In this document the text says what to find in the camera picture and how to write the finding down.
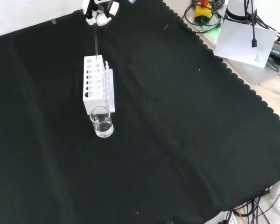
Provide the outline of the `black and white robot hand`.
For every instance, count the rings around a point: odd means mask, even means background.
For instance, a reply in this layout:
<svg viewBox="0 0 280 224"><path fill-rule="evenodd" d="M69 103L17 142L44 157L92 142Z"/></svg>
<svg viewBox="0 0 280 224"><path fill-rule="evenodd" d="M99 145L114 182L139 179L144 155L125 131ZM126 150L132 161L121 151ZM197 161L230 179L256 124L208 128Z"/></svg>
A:
<svg viewBox="0 0 280 224"><path fill-rule="evenodd" d="M119 2L115 0L83 0L82 10L90 26L99 27L112 20L119 9Z"/></svg>

